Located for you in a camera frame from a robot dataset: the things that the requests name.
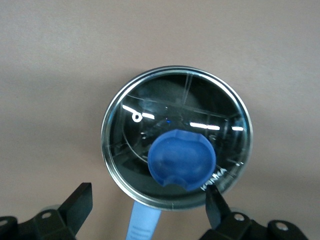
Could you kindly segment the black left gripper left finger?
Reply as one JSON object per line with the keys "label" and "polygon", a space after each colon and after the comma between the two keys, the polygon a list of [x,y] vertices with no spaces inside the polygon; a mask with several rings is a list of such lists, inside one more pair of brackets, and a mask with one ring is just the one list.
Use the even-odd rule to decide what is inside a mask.
{"label": "black left gripper left finger", "polygon": [[14,216],[0,216],[0,240],[77,240],[92,208],[92,184],[83,182],[57,209],[43,210],[22,223]]}

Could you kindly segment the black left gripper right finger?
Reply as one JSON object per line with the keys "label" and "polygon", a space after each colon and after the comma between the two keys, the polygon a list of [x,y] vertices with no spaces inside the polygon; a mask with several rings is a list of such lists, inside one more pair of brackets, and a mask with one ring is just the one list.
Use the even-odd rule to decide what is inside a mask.
{"label": "black left gripper right finger", "polygon": [[199,240],[308,240],[291,222],[271,220],[263,226],[244,213],[232,211],[215,185],[209,185],[205,193],[211,228]]}

